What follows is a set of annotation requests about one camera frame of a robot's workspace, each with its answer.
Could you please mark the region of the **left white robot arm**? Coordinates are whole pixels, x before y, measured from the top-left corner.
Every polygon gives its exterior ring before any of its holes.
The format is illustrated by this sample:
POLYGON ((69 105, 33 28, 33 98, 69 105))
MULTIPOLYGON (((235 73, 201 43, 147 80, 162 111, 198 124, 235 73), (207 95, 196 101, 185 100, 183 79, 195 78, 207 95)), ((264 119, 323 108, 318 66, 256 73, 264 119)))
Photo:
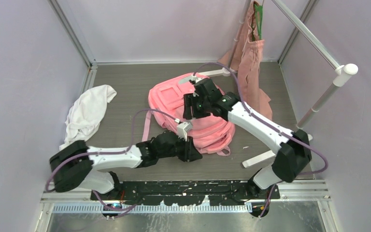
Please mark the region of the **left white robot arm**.
POLYGON ((52 174, 48 182, 54 187, 47 186, 46 190, 68 192, 83 188, 114 200, 121 195, 122 189, 111 169, 146 168, 160 159, 172 157, 193 162, 202 159, 202 154, 194 146, 192 137, 184 139, 169 130, 130 147, 101 148, 78 140, 50 158, 52 174))

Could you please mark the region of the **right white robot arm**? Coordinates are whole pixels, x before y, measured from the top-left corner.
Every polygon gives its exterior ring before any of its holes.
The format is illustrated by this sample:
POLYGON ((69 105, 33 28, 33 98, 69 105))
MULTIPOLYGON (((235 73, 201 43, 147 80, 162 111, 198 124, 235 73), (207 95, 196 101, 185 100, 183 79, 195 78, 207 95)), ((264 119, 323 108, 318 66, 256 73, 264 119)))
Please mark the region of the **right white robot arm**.
POLYGON ((189 76, 191 92, 184 94, 183 118, 199 119, 216 116, 231 122, 263 142, 275 154, 272 164, 256 172, 249 180, 249 192, 262 198, 268 188, 280 181, 291 183, 312 159, 308 134, 292 131, 264 117, 249 107, 233 92, 222 93, 211 78, 189 76))

